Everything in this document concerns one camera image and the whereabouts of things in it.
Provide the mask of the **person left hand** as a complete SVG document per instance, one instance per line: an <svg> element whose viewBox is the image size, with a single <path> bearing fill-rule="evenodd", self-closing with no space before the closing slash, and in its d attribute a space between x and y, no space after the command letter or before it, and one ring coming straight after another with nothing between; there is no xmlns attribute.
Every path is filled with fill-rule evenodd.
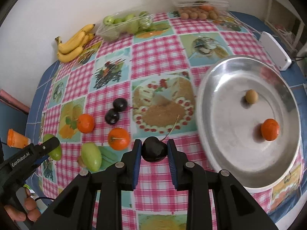
<svg viewBox="0 0 307 230"><path fill-rule="evenodd" d="M20 190L21 189L23 189L23 191L26 193L26 197L23 202L23 209L27 212L27 214L22 211L19 211L12 205L5 205L4 209L6 210L10 218L15 222L24 222L26 218L28 218L32 222L35 222L41 216L41 212L37 208L35 200L31 197L29 189L26 187L22 187L20 188Z"/></svg>

